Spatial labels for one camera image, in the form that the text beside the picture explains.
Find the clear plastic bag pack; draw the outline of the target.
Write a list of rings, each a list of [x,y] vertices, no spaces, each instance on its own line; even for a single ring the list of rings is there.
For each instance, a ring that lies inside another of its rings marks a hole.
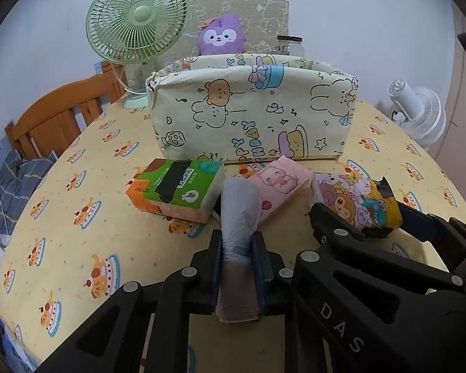
[[[250,246],[262,213],[259,190],[242,177],[227,178],[221,191],[223,263],[216,314],[220,322],[258,320]]]

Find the pink wet wipes pack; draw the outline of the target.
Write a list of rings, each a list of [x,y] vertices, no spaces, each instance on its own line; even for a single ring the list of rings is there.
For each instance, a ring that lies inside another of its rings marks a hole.
[[[311,181],[312,175],[308,168],[282,156],[250,176],[247,181],[258,188],[261,200],[259,223],[263,224],[288,203]]]

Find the cartoon bear tissue pack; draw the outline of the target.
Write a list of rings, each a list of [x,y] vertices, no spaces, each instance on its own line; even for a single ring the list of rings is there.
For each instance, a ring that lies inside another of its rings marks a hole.
[[[324,205],[358,231],[376,237],[399,228],[403,219],[385,178],[374,180],[333,173],[313,173],[310,206]]]

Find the green tissue pack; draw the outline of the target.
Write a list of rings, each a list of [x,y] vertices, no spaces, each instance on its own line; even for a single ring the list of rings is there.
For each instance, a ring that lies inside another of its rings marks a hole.
[[[135,208],[205,224],[226,179],[222,162],[154,159],[129,184]]]

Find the yellow cake print tablecloth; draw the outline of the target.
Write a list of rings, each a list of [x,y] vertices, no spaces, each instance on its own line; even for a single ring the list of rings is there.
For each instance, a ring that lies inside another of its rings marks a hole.
[[[0,265],[0,318],[40,364],[114,292],[99,285],[149,285],[189,265],[220,225],[179,221],[136,209],[126,195],[133,177],[162,158],[148,109],[112,104],[74,140],[25,206]],[[337,161],[305,160],[319,173],[385,177],[397,200],[466,223],[466,201],[442,168],[402,129],[365,102],[356,105]],[[260,225],[267,247],[288,267],[316,249],[310,185]],[[192,316],[197,372],[284,372],[282,317],[227,324]]]

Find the white cloth on bed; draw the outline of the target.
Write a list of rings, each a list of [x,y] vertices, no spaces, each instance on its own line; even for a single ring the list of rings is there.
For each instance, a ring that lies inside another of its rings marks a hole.
[[[11,242],[11,235],[0,234],[0,257],[3,255],[8,245]]]

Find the patterned fabric storage box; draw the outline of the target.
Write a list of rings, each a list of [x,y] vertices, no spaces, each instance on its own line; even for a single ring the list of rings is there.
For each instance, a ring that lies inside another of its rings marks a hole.
[[[162,155],[224,163],[333,159],[354,119],[356,77],[303,57],[187,57],[146,80]]]

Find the beige door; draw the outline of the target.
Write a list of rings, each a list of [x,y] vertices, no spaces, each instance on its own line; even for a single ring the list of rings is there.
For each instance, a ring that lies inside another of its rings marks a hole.
[[[441,138],[428,152],[466,200],[466,49],[458,39],[466,33],[466,17],[453,2],[448,2],[442,22],[435,30],[428,58],[433,66],[428,85],[440,97],[446,124]]]

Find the blue plaid pillow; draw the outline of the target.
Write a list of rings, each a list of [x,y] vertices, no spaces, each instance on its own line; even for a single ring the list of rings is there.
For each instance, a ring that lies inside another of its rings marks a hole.
[[[11,150],[0,169],[0,234],[11,235],[33,193],[58,160],[54,151],[47,158],[24,158]]]

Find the white standing fan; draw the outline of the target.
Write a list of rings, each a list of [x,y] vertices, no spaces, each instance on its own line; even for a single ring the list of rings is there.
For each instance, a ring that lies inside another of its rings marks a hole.
[[[445,109],[436,92],[427,87],[412,88],[398,78],[389,85],[388,94],[395,105],[391,120],[424,150],[430,149],[446,126]]]

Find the wooden bed headboard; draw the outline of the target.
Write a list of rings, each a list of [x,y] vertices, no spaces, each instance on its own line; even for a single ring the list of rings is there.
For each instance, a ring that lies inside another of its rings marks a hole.
[[[5,132],[11,147],[28,159],[61,155],[80,136],[75,118],[79,110],[88,126],[103,113],[102,99],[110,103],[124,95],[117,77],[123,67],[107,61],[97,64],[96,74],[65,84],[41,97],[17,122],[9,122]]]

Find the glass jar red lid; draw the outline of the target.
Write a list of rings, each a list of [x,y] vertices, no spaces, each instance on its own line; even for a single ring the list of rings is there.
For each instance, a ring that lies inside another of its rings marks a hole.
[[[302,45],[303,38],[291,35],[278,35],[272,52],[277,55],[303,57],[305,48]]]

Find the purple plush bunny toy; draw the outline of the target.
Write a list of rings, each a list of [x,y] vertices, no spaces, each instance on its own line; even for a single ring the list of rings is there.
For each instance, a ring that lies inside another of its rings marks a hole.
[[[235,15],[224,15],[212,19],[201,30],[197,38],[200,56],[238,54],[244,50],[246,34],[240,19]]]

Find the green cartoon patterned board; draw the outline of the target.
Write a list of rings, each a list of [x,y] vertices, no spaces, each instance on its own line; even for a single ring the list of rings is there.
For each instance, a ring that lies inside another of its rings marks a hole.
[[[192,0],[188,25],[173,47],[156,58],[156,69],[171,65],[184,57],[198,54],[197,38],[201,25],[224,15],[239,18],[246,33],[246,53],[269,53],[278,35],[289,34],[290,2],[287,0]]]

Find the green desk fan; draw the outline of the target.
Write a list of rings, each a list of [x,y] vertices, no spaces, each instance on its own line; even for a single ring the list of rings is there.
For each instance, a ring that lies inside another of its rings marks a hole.
[[[85,20],[91,48],[114,67],[126,109],[148,106],[145,80],[188,24],[189,0],[94,0]]]

